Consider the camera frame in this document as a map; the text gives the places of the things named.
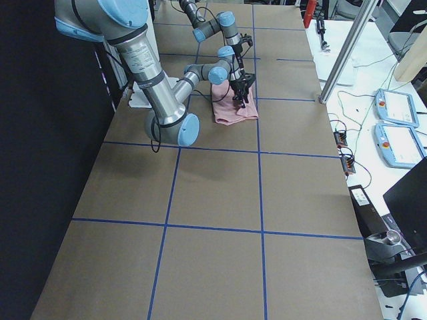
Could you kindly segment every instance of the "white desk surface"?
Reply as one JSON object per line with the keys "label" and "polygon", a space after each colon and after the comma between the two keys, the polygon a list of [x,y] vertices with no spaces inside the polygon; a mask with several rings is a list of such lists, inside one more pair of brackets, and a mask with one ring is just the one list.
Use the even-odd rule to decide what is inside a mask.
{"label": "white desk surface", "polygon": [[[326,34],[325,40],[330,45],[330,55],[338,56],[345,38],[352,26],[350,21],[325,21]],[[312,21],[310,27],[306,30],[307,37],[310,43],[310,49],[313,56],[319,54],[320,51],[320,38],[316,33],[316,22]],[[359,39],[353,53],[352,63],[353,66],[368,65],[372,62],[379,61],[392,54],[387,42],[384,40],[381,32],[378,30],[375,23],[369,22]],[[418,96],[416,90],[411,83],[405,84],[397,82],[394,78],[391,79],[390,86],[389,73],[396,64],[395,56],[391,55],[389,58],[375,63],[369,67],[356,68],[356,82],[351,87],[337,86],[330,97],[327,108],[329,113],[335,113],[338,119],[343,121],[348,129],[359,129],[359,125],[349,120],[343,115],[342,108],[338,100],[338,92],[346,91],[354,95],[374,95],[379,88],[397,89],[399,92],[409,93],[414,98],[417,111],[426,112],[421,98]],[[371,185],[366,189],[366,192],[373,202],[375,208],[381,216],[389,213],[389,210],[383,200],[383,194],[395,184],[401,177],[405,175],[408,170],[394,169],[387,167],[379,156],[373,140],[372,129],[380,122],[374,108],[371,107],[373,97],[353,97],[351,95],[340,93],[342,105],[347,116],[357,120],[361,123],[366,117],[363,124],[358,145],[356,148],[357,131],[349,131],[347,133],[347,142],[352,151],[356,150],[356,160],[363,164],[372,174]],[[427,116],[419,115],[420,127],[418,131],[427,133]],[[335,115],[330,114],[330,119],[337,119]],[[424,146],[427,146],[427,137],[418,135]],[[356,174],[348,178],[348,186],[361,184],[366,186],[369,182],[369,176],[363,168],[356,164]],[[403,304],[404,295],[386,298],[380,288],[377,288],[378,298],[380,300],[382,312],[385,319],[395,319],[399,310],[398,308]],[[385,305],[393,306],[393,308],[385,308]],[[427,319],[427,295],[411,296],[408,300],[404,316],[402,320],[411,318]]]}

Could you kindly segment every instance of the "blue grid line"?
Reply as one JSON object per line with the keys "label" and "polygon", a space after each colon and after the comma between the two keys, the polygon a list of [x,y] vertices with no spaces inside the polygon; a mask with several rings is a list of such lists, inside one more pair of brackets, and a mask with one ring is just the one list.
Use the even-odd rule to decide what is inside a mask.
{"label": "blue grid line", "polygon": [[167,204],[167,212],[166,212],[165,223],[164,223],[164,226],[163,226],[163,234],[161,236],[159,256],[157,258],[157,266],[155,268],[154,283],[153,283],[153,288],[151,289],[151,299],[150,299],[150,302],[149,302],[149,309],[148,309],[147,320],[151,319],[151,313],[153,312],[155,289],[157,287],[157,280],[159,279],[159,271],[160,271],[160,265],[161,265],[161,256],[163,255],[163,248],[164,248],[165,240],[166,240],[167,222],[169,221],[169,214],[170,214],[170,211],[171,211],[171,205],[172,205],[172,199],[173,199],[173,191],[175,189],[175,182],[176,182],[176,176],[177,176],[177,172],[178,172],[179,156],[180,155],[181,155],[181,150],[178,151],[178,154],[177,154],[177,157],[176,157],[176,164],[175,164],[175,171],[173,172],[171,193],[170,193],[170,196],[169,196],[169,203]]}
{"label": "blue grid line", "polygon": [[171,56],[182,56],[182,57],[201,57],[201,58],[218,58],[216,55],[190,55],[189,53],[159,53],[159,55],[171,55]]}
{"label": "blue grid line", "polygon": [[308,60],[308,59],[276,59],[276,61],[299,61],[299,62],[313,62],[313,60]]}
{"label": "blue grid line", "polygon": [[[110,145],[135,145],[140,147],[151,147],[149,143],[132,143],[132,142],[119,142],[119,141],[104,141]],[[214,149],[214,148],[202,148],[202,147],[178,147],[177,145],[162,145],[164,148],[170,149],[186,149],[186,150],[201,150],[201,151],[219,151],[219,152],[234,152],[234,153],[260,153],[262,155],[289,155],[294,157],[314,157],[314,158],[331,158],[339,159],[337,155],[309,155],[305,153],[290,153],[290,152],[278,152],[278,151],[251,151],[251,150],[237,150],[237,149]]]}
{"label": "blue grid line", "polygon": [[257,100],[277,100],[277,101],[303,101],[303,102],[316,102],[314,99],[295,99],[295,98],[257,98]]}
{"label": "blue grid line", "polygon": [[268,235],[291,235],[293,237],[363,240],[362,237],[351,237],[349,235],[318,235],[315,233],[296,233],[296,232],[281,232],[281,231],[264,231],[264,233]]}
{"label": "blue grid line", "polygon": [[78,217],[73,217],[71,218],[71,220],[78,221],[78,222],[111,223],[111,224],[119,224],[119,225],[146,225],[149,227],[167,227],[167,228],[175,228],[175,229],[197,229],[197,230],[208,230],[208,231],[257,233],[257,234],[263,233],[268,235],[284,235],[284,236],[290,236],[290,237],[363,240],[362,237],[353,237],[349,235],[321,235],[317,233],[296,233],[296,232],[268,231],[268,230],[261,231],[261,230],[253,230],[253,229],[242,229],[242,228],[208,227],[205,225],[180,225],[180,224],[171,224],[171,223],[165,224],[165,223],[145,222],[145,221],[78,218]]}
{"label": "blue grid line", "polygon": [[[154,25],[179,25],[182,27],[192,27],[185,23],[167,23],[167,22],[155,22]],[[284,31],[305,31],[305,29],[292,29],[292,28],[267,28],[267,27],[239,27],[239,29],[251,29],[251,30],[284,30]]]}
{"label": "blue grid line", "polygon": [[[254,71],[256,72],[256,39],[255,39],[255,10],[252,6],[252,33],[254,34]],[[255,83],[255,106],[258,111],[258,81]],[[264,237],[264,204],[262,196],[262,163],[260,144],[260,121],[256,121],[256,137],[258,147],[258,187],[260,190],[260,226],[261,226],[261,258],[262,258],[262,288],[264,295],[264,320],[268,320],[267,276],[266,276],[266,242]]]}

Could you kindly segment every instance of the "office chair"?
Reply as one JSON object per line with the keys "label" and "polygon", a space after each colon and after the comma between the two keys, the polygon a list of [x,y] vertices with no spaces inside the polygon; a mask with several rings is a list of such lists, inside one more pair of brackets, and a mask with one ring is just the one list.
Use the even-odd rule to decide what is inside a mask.
{"label": "office chair", "polygon": [[[413,11],[415,15],[427,15],[426,10],[416,10]],[[418,36],[422,29],[418,29],[419,27],[423,27],[427,24],[427,19],[417,23],[415,26],[411,28],[411,30],[407,32],[391,32],[388,35],[388,43],[390,44],[394,54],[400,61],[405,53],[411,48],[414,44],[415,40],[417,40]]]}
{"label": "office chair", "polygon": [[[378,18],[380,15],[380,7],[383,0],[379,1],[372,13],[374,19]],[[358,5],[362,4],[362,0],[352,0],[352,3],[346,0],[338,0],[335,4],[334,10],[332,11],[332,19],[336,19],[336,16],[341,18],[354,20],[359,13],[360,7]]]}

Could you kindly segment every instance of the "pink cloth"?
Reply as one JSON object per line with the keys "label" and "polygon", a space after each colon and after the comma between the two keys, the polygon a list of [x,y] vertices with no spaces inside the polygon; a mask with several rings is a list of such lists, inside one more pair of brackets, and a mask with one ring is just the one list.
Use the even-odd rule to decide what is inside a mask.
{"label": "pink cloth", "polygon": [[[220,100],[226,94],[227,89],[228,80],[225,80],[221,85],[212,85],[212,101]],[[249,88],[249,103],[245,104],[246,108],[241,108],[238,101],[233,100],[233,96],[234,92],[232,88],[230,88],[224,99],[212,103],[216,123],[232,125],[247,119],[258,119],[254,96],[252,95],[252,87]]]}

